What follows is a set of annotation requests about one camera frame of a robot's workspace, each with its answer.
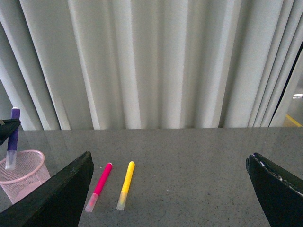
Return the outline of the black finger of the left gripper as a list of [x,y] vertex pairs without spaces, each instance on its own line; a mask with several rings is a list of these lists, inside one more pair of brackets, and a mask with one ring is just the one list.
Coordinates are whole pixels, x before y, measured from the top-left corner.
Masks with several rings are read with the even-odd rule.
[[19,119],[6,119],[0,121],[0,145],[19,127]]

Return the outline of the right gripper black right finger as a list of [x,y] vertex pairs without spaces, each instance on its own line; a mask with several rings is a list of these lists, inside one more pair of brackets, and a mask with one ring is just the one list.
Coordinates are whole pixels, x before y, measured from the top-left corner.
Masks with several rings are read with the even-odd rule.
[[259,153],[249,155],[246,169],[270,226],[301,227],[303,180]]

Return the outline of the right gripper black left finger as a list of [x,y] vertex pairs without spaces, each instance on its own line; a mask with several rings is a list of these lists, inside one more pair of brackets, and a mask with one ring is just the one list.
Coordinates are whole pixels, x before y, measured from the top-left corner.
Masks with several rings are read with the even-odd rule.
[[0,214],[2,227],[76,227],[94,171],[84,152],[19,202]]

